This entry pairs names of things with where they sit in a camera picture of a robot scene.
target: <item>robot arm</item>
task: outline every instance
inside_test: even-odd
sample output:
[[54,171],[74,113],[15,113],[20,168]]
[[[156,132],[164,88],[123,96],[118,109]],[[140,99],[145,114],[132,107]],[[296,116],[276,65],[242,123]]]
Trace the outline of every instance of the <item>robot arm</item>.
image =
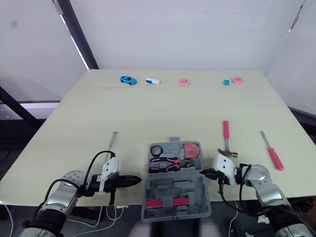
[[262,210],[266,210],[265,215],[276,232],[275,237],[313,237],[299,215],[292,210],[283,192],[272,182],[269,171],[258,164],[248,167],[248,165],[235,167],[229,158],[218,155],[214,160],[214,169],[204,170],[202,173],[210,179],[224,176],[224,184],[232,186],[241,184],[245,175],[244,184],[256,190]]
[[102,172],[102,175],[89,174],[85,183],[86,173],[80,170],[70,171],[62,177],[62,180],[57,180],[62,181],[59,187],[49,197],[45,197],[47,200],[38,207],[33,220],[23,224],[25,229],[20,236],[62,237],[60,231],[76,206],[79,197],[91,197],[94,193],[99,192],[100,186],[103,186],[103,192],[111,193],[111,204],[114,202],[116,188],[130,187],[141,181],[137,176],[120,176],[116,157],[110,159],[105,165],[108,167],[108,170],[104,169],[106,172]]

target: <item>white cable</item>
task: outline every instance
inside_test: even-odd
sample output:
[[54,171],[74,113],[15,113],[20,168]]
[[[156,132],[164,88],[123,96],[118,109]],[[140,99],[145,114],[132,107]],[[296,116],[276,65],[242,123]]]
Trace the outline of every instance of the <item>white cable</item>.
[[10,220],[11,220],[11,232],[10,232],[9,237],[12,237],[12,233],[13,233],[13,219],[12,219],[11,212],[10,212],[9,208],[6,205],[4,205],[4,207],[8,211],[8,214],[9,214],[9,217],[10,217]]
[[72,237],[77,237],[77,236],[81,236],[81,235],[84,235],[84,234],[88,234],[88,233],[92,233],[92,232],[97,232],[97,231],[102,231],[102,230],[106,230],[110,227],[112,227],[116,221],[116,218],[117,218],[117,209],[115,208],[114,209],[114,212],[115,212],[115,217],[114,217],[114,221],[112,222],[112,224],[110,224],[108,227],[105,227],[105,228],[102,228],[102,229],[99,229],[99,230],[95,230],[95,231],[87,231],[87,232],[83,232],[83,233],[80,233],[80,234],[76,234]]
[[122,212],[120,213],[120,215],[118,216],[118,218],[117,219],[113,219],[113,218],[111,218],[110,216],[109,216],[109,213],[108,213],[108,207],[106,207],[106,209],[105,209],[105,211],[106,211],[106,213],[107,213],[107,217],[110,219],[110,220],[118,220],[119,218],[121,218],[122,217],[122,215],[123,215],[123,213],[124,213],[124,207],[122,207]]
[[228,237],[231,237],[231,227],[232,227],[232,222],[237,218],[238,216],[238,211],[236,211],[236,215],[233,217],[233,219],[230,221],[229,223],[229,229],[228,229]]
[[101,208],[100,208],[100,213],[99,213],[99,217],[98,217],[98,221],[97,221],[97,223],[96,223],[95,225],[90,225],[90,224],[85,223],[85,222],[83,222],[83,221],[75,221],[75,220],[71,220],[71,219],[68,219],[68,221],[76,222],[76,223],[81,223],[81,224],[84,224],[84,225],[86,225],[86,226],[90,226],[91,228],[95,228],[95,227],[97,227],[97,225],[98,225],[99,222],[100,222],[101,213],[102,213],[102,208],[103,208],[103,207],[101,206]]

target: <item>gray tool case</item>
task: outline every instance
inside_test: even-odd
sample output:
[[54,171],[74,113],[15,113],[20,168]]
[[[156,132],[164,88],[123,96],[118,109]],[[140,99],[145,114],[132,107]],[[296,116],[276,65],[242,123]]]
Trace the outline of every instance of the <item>gray tool case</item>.
[[[151,162],[153,158],[157,158],[151,153],[152,147],[162,147],[163,152],[159,157],[177,157],[183,160],[185,158],[184,144],[196,144],[199,147],[198,157],[190,159],[194,161],[194,166],[181,168],[178,171],[150,173],[152,167],[166,168],[172,164],[164,161]],[[200,174],[202,170],[203,159],[199,142],[180,142],[179,139],[174,141],[173,138],[170,142],[151,144],[147,167],[149,178],[145,182],[142,221],[156,222],[208,217],[211,214],[211,206],[206,178]],[[183,201],[184,198],[186,205],[182,205],[182,202],[175,203],[179,200],[178,198],[181,198],[180,201]],[[158,203],[159,207],[150,207],[153,203]]]

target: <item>pliers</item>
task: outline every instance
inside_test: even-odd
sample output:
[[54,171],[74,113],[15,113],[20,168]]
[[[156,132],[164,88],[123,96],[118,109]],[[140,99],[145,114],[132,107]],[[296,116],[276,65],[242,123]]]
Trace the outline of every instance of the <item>pliers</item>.
[[190,159],[183,159],[180,160],[177,157],[157,157],[157,158],[152,158],[150,162],[160,162],[160,161],[166,161],[173,163],[172,165],[169,165],[166,168],[156,168],[156,167],[151,167],[149,169],[150,173],[159,173],[159,172],[169,172],[169,171],[179,171],[180,168],[188,168],[194,165],[194,161]]

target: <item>blue eraser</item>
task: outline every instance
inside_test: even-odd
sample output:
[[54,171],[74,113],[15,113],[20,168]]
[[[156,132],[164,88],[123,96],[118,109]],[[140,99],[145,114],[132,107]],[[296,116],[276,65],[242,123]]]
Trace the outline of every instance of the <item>blue eraser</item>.
[[229,85],[229,80],[224,80],[224,85]]

